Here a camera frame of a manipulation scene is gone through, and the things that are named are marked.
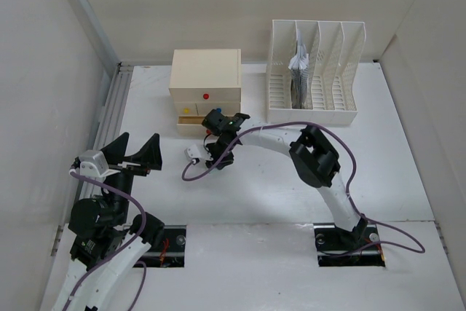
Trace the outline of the beige wooden drawer cabinet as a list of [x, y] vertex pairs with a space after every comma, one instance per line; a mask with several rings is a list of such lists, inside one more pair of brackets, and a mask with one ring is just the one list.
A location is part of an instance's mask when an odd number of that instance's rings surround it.
[[213, 109], [231, 117], [241, 111], [240, 49], [175, 50], [169, 91], [183, 137], [203, 137], [205, 116]]

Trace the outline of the grey booklet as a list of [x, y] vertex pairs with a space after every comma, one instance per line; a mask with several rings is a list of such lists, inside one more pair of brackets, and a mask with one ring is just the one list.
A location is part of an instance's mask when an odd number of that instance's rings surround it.
[[299, 29], [296, 30], [296, 53], [288, 69], [291, 73], [291, 105], [293, 109], [304, 109], [307, 103], [309, 85], [309, 53]]

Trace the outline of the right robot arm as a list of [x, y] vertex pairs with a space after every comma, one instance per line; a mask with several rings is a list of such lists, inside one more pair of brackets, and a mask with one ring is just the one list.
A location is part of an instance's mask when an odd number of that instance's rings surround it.
[[266, 125], [247, 114], [226, 117], [213, 109], [203, 119], [202, 126], [218, 139], [206, 148], [211, 160], [209, 168], [219, 170], [234, 161], [235, 146], [258, 146], [290, 157], [298, 177], [318, 190], [328, 206], [339, 243], [354, 248], [363, 241], [367, 221], [353, 208], [341, 178], [339, 153], [315, 125], [298, 122], [300, 130], [284, 125]]

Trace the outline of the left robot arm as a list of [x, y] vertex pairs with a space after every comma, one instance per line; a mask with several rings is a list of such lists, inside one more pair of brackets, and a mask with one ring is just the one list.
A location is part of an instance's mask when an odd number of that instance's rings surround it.
[[164, 223], [131, 196], [136, 176], [162, 168], [159, 134], [132, 155], [126, 153], [129, 136], [123, 133], [102, 149], [87, 150], [69, 170], [101, 193], [71, 209], [68, 228], [76, 237], [54, 310], [105, 310], [128, 272], [146, 267], [145, 253], [169, 247]]

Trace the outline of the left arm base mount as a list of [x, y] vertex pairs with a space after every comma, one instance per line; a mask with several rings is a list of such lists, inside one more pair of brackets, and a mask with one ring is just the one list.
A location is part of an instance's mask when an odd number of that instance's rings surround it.
[[186, 226], [166, 226], [162, 240], [139, 258], [148, 268], [182, 268], [185, 263]]

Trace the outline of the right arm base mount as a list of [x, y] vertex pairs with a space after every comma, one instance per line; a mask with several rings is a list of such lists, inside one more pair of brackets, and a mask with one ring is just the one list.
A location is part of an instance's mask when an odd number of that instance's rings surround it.
[[376, 225], [369, 224], [359, 241], [354, 242], [351, 235], [333, 224], [315, 224], [315, 247], [320, 267], [385, 267], [384, 255], [380, 245], [372, 245], [362, 251], [353, 252], [379, 239]]

